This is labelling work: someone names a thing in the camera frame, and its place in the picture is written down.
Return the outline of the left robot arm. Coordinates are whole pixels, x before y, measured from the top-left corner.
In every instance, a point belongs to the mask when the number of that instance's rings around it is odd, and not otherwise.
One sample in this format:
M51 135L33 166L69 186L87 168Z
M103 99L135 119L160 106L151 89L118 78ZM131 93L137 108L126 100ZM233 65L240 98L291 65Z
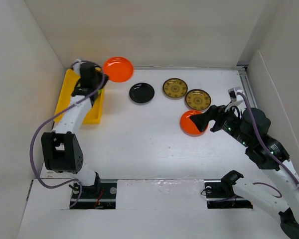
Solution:
M41 137L45 167L56 173L72 173L92 198L101 193L100 176L83 163L83 152L75 133L108 81L108 76L97 70L98 67L87 60L77 60L72 64L71 70L79 75L70 97L69 106L72 108L63 114L51 132L45 132Z

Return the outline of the black plate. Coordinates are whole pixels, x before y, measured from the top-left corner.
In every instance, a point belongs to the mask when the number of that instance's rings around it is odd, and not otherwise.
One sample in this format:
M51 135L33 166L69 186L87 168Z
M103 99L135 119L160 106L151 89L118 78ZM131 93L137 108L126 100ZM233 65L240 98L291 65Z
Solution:
M150 102L154 95L154 88L148 83L134 84L129 90L130 99L137 104L146 104Z

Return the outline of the orange plate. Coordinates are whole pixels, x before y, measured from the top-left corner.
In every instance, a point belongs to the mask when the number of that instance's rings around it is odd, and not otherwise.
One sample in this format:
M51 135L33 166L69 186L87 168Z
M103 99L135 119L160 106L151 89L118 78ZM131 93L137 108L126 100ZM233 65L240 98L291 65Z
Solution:
M196 111L196 110L189 110L182 114L180 118L180 127L185 134L192 137L197 137L205 134L209 125L207 125L207 128L203 132L200 132L195 126L195 124L192 122L192 120L190 119L190 116L201 115L201 114L202 114L201 111Z
M128 59L116 56L105 61L103 71L110 81L123 83L133 76L134 66Z

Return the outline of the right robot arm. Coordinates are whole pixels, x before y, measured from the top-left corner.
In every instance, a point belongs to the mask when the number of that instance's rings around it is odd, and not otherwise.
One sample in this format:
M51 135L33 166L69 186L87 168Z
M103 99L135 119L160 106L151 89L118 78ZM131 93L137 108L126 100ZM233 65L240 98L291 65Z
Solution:
M245 154L275 184L278 199L232 170L221 178L220 190L226 196L242 197L274 218L291 239L299 239L299 177L283 145L268 135L271 121L257 108L248 107L241 116L225 106L212 105L190 120L200 132L208 123L211 132L223 130L245 147Z

